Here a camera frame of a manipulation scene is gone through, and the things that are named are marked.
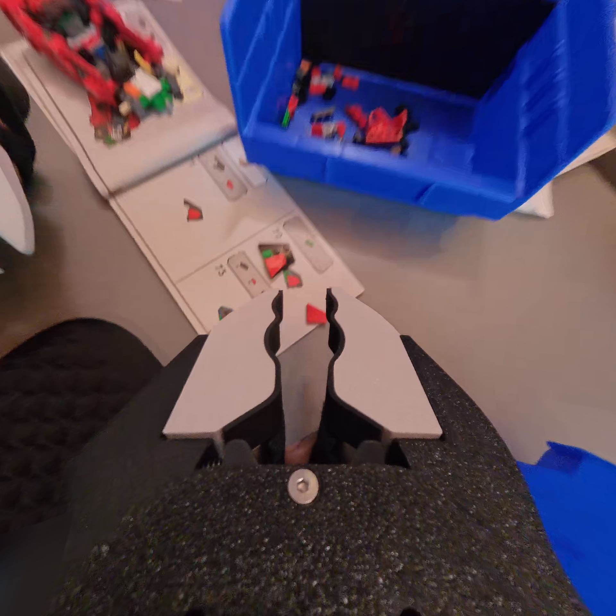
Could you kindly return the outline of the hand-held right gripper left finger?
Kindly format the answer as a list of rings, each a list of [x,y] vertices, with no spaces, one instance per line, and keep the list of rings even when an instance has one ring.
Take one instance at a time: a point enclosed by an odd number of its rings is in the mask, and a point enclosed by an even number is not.
[[[166,439],[209,439],[220,457],[235,441],[284,457],[282,319],[283,292],[271,289],[212,329],[163,427]]]

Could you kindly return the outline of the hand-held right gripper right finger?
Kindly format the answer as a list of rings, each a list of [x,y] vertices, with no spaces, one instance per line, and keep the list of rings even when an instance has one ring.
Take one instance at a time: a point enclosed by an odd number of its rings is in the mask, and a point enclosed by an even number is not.
[[[328,365],[320,419],[320,455],[343,444],[435,441],[443,428],[402,336],[387,319],[342,288],[326,297]]]

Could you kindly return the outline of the white instruction booklet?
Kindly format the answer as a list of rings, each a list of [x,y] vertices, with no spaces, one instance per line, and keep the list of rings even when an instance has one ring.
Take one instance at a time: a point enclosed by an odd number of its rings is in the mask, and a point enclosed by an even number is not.
[[[284,293],[282,350],[317,326],[329,287],[365,288],[336,250],[237,135],[218,29],[195,2],[120,1],[128,24],[163,45],[189,78],[188,103],[148,118],[126,142],[94,137],[85,93],[1,16],[1,59],[27,89],[37,147],[36,253],[2,291],[11,341],[25,324],[100,317],[126,327],[167,361],[257,290]]]

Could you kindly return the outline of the black quilted cloth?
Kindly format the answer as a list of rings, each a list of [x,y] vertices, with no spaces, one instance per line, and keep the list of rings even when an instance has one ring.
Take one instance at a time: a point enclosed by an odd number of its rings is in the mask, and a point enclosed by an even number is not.
[[[163,365],[100,319],[48,327],[1,357],[1,535],[64,513],[71,460]]]

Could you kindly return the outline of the red toy brick vehicle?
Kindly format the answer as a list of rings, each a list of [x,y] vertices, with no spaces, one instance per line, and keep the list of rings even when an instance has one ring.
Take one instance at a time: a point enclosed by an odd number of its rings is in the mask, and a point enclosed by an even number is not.
[[[178,66],[164,64],[153,36],[131,29],[110,1],[1,1],[1,10],[39,54],[86,92],[97,141],[126,141],[150,115],[183,102]]]

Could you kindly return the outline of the red brick assembly piece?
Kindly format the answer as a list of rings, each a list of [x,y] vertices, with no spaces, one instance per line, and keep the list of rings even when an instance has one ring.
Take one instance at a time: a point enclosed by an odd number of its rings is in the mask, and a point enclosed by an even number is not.
[[[380,107],[367,116],[365,126],[358,128],[352,142],[402,156],[409,148],[410,136],[419,128],[408,106],[399,105],[393,116]]]

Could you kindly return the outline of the pile of small toy bricks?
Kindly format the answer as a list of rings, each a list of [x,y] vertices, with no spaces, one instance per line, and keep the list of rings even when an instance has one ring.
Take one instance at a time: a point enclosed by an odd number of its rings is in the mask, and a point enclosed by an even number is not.
[[[358,102],[334,104],[339,93],[355,93],[359,85],[359,76],[349,73],[341,65],[323,70],[320,64],[302,58],[295,71],[291,92],[278,122],[279,126],[287,131],[300,109],[306,104],[313,104],[313,110],[304,112],[302,116],[307,120],[308,136],[336,142],[344,142],[346,137],[350,137],[350,142],[353,143],[353,136],[358,128],[365,126],[367,116],[380,108],[368,110]]]

